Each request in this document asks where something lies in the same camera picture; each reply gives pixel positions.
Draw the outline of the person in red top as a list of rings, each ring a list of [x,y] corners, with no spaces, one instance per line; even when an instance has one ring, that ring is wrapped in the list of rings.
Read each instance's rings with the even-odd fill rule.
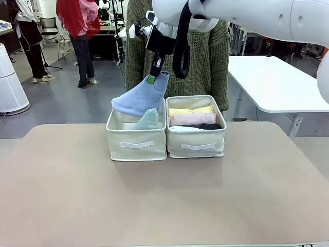
[[[56,0],[56,14],[69,33],[79,68],[79,88],[97,83],[89,52],[89,39],[100,31],[95,0]]]

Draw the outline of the black tripod stand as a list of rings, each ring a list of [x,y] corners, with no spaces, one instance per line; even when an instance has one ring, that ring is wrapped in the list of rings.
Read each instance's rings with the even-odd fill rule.
[[[54,68],[54,69],[60,69],[62,70],[62,67],[54,66],[53,64],[58,61],[58,46],[52,45],[52,46],[44,46],[43,44],[40,44],[41,49],[41,55],[43,59],[43,64],[45,68]]]

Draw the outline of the blue cone towel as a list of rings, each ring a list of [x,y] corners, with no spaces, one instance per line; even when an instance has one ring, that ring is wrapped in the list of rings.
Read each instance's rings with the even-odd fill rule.
[[[156,78],[147,75],[134,88],[112,99],[113,110],[137,117],[143,116],[149,109],[160,110],[169,77],[167,71],[161,71]]]

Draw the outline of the person in black clothes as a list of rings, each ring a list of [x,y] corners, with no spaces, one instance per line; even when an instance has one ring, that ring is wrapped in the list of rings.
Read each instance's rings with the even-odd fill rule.
[[[43,38],[38,30],[30,0],[7,0],[12,27],[32,70],[33,82],[48,82],[50,75],[44,67],[40,43]]]

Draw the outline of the white air purifier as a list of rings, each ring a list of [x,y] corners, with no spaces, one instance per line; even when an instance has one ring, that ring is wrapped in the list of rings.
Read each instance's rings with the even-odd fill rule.
[[[29,100],[15,72],[4,44],[0,43],[0,116],[28,110]]]

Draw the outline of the person in green sweater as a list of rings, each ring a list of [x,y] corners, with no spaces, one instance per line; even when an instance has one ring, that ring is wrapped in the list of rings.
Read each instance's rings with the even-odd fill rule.
[[[129,38],[129,28],[139,21],[143,26],[151,23],[145,18],[152,10],[152,0],[129,0],[126,12],[125,85],[130,90],[138,85],[151,70],[154,52],[146,49],[148,37]],[[170,74],[164,97],[210,95],[220,111],[229,108],[227,78],[230,35],[226,21],[219,20],[208,32],[189,30],[189,71],[184,79],[177,78],[174,54],[166,55],[161,71]]]

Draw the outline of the yellow towel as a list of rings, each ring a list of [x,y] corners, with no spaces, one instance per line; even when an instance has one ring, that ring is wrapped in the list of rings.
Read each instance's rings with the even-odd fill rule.
[[[187,115],[187,114],[195,114],[195,113],[215,113],[213,106],[209,105],[202,108],[196,109],[176,109],[176,108],[169,108],[168,109],[169,117],[174,115]]]

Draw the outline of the black mesh office chair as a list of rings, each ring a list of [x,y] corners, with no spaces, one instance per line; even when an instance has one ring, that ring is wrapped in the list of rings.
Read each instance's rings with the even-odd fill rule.
[[[56,18],[40,18],[40,24],[41,24],[41,35],[44,39],[44,41],[53,41],[55,43],[58,43],[59,39],[59,30],[56,23]]]

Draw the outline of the mint green cone towel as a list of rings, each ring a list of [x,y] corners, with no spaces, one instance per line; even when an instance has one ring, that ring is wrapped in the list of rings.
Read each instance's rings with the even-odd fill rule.
[[[155,108],[148,109],[134,125],[134,130],[154,130],[159,128],[158,112]]]

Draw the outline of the dark grey towel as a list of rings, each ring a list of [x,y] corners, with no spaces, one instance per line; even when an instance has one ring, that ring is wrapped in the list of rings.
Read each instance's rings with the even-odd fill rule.
[[[191,128],[198,128],[203,130],[220,130],[222,127],[218,123],[200,123],[196,125],[188,125]]]

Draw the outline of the white towel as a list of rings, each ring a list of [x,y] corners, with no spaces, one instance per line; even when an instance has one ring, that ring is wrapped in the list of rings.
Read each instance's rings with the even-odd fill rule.
[[[168,131],[173,133],[188,133],[188,132],[204,132],[204,129],[186,127],[186,126],[171,126],[168,128]]]

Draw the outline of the white background table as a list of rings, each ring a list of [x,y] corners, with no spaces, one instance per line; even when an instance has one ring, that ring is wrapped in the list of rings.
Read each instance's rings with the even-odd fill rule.
[[[266,113],[283,113],[292,120],[288,136],[294,139],[305,113],[329,113],[317,80],[271,56],[231,56],[229,75],[240,91],[234,114],[239,114],[244,95]]]

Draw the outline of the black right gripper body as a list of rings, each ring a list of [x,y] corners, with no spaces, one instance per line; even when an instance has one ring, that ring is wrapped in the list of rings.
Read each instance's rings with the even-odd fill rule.
[[[168,24],[150,25],[145,28],[148,37],[146,49],[159,55],[171,55],[174,51],[177,27]]]

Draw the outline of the pink towel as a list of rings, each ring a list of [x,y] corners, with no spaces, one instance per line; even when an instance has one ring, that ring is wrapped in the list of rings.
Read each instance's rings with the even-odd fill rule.
[[[199,124],[215,124],[215,113],[192,113],[185,115],[173,115],[169,119],[169,125],[171,126],[183,126],[183,125],[199,125]]]

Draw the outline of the cream fabric storage bin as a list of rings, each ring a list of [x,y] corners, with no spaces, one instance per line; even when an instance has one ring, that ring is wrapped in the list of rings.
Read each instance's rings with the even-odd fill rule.
[[[158,128],[135,130],[139,117],[112,110],[106,123],[107,142],[113,161],[159,161],[167,158],[166,104],[158,112]]]
[[[173,130],[169,109],[198,109],[211,106],[216,114],[217,130]],[[167,151],[172,158],[222,157],[227,125],[212,96],[175,96],[166,99]]]

